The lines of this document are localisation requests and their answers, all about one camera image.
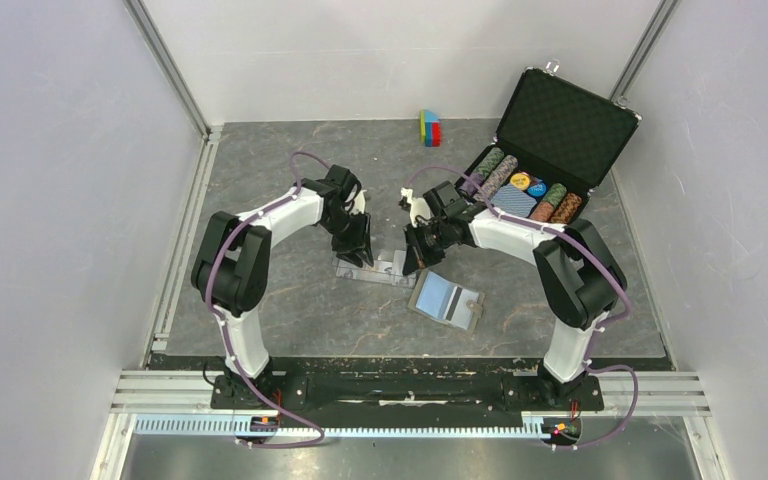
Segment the blue round chip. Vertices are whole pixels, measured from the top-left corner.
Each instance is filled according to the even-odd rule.
[[[537,185],[532,185],[528,187],[528,190],[525,192],[532,197],[542,197],[543,195],[546,195],[546,184],[538,183]]]

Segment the yellow button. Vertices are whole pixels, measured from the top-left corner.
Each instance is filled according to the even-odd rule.
[[[517,187],[520,190],[525,190],[531,185],[531,177],[527,173],[515,173],[511,177],[511,185]]]

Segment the floor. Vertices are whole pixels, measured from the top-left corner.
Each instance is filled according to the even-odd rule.
[[[615,424],[585,419],[584,440]],[[329,448],[250,451],[222,437],[135,435],[122,478],[701,478],[681,418],[635,418],[617,439],[569,453],[520,439],[331,441]]]
[[[466,168],[492,142],[497,120],[443,120],[443,144],[420,145],[413,120],[244,123],[226,125],[196,232],[198,249],[208,217],[263,205],[292,184],[288,155],[304,149],[350,168],[368,191],[374,255],[404,249],[407,215],[399,189],[418,168],[445,164]],[[636,161],[620,158],[619,161]],[[301,160],[304,176],[324,177],[316,162]],[[427,172],[423,192],[447,172]],[[582,215],[598,228],[628,278],[635,305],[631,319],[602,337],[596,356],[662,357],[664,346],[612,176],[593,194]],[[407,309],[411,290],[337,278],[330,238],[310,227],[272,252],[269,286],[261,303],[264,343],[276,356],[523,356],[540,357],[549,347],[553,315],[537,270],[502,253],[455,247],[433,271],[486,294],[484,316],[474,332],[435,323]],[[189,272],[175,311],[167,347],[171,355],[222,355],[213,318]]]

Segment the marble table surface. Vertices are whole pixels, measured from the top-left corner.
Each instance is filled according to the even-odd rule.
[[[263,205],[292,184],[287,167],[297,149],[315,153],[355,172],[368,191],[374,255],[404,250],[407,215],[399,189],[418,168],[431,164],[466,168],[492,142],[498,120],[443,120],[439,148],[420,144],[414,120],[238,123],[226,125],[198,222],[194,255],[207,219]],[[622,161],[640,159],[620,157]],[[325,169],[299,160],[303,176]],[[416,183],[424,192],[454,175],[427,172]],[[598,228],[628,278],[632,318],[600,339],[596,356],[662,357],[664,346],[638,253],[613,178],[594,192],[582,216]],[[432,270],[486,294],[474,332],[440,325],[407,308],[411,290],[335,276],[330,237],[310,227],[275,246],[269,285],[261,303],[264,343],[276,356],[523,356],[540,357],[549,347],[554,317],[537,269],[505,254],[453,247]],[[216,323],[189,284],[189,271],[175,310],[170,355],[222,355]]]

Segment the case lid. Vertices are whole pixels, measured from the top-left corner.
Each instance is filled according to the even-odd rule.
[[[586,191],[602,183],[639,123],[635,112],[531,68],[496,136],[529,173]]]

